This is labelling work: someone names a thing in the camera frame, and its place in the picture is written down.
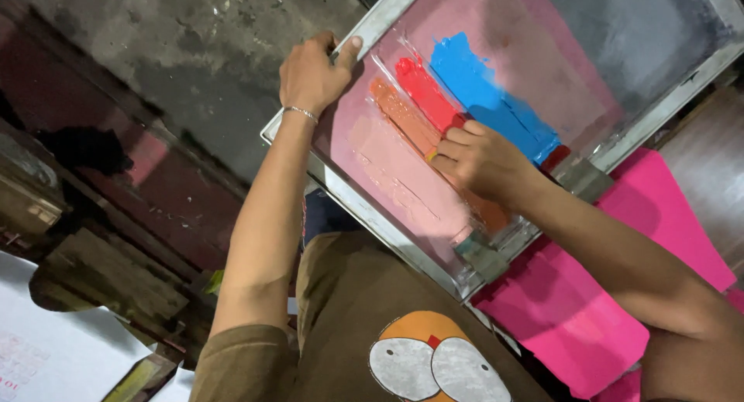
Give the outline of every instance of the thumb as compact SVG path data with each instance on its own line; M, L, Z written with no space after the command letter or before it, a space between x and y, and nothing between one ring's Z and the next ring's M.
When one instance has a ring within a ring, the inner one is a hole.
M359 36L350 37L349 40L341 46L339 57L336 59L336 67L347 69L349 72L357 63L357 56L362 50L362 38Z

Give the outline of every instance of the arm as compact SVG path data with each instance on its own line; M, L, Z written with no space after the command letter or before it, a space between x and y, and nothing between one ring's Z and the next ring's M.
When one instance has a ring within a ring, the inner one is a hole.
M467 122L438 152L436 169L541 228L639 321L691 338L741 340L744 318L690 267L553 184L495 131Z
M320 116L349 83L361 46L360 38L351 38L335 65L328 59L335 47L329 31L295 46L280 68L282 104ZM287 112L282 118L230 239L210 337L240 325L286 325L314 129L315 122L301 112Z

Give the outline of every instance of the white paper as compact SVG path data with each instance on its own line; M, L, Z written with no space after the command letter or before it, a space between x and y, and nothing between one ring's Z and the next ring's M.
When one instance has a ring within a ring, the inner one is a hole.
M106 308L36 306L28 290L36 268L0 253L0 402L100 402L150 350Z
M176 375L160 389L150 402L188 402L193 387L193 371L184 370L180 367Z

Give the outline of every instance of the hand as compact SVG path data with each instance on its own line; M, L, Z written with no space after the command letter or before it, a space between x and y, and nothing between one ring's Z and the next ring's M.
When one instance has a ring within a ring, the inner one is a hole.
M517 212L550 183L514 144L474 120L447 131L432 166L459 187Z
M336 64L331 65L328 55L336 44L333 33L323 31L293 47L279 68L279 99L284 107L298 107L318 117L344 92L362 49L362 38L350 38L341 48Z

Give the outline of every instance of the blue ink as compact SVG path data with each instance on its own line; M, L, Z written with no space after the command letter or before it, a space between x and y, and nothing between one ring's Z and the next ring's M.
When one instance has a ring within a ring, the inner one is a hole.
M429 69L438 81L475 120L501 133L535 165L542 164L560 145L556 131L526 102L496 84L496 71L470 51L463 32L434 42Z

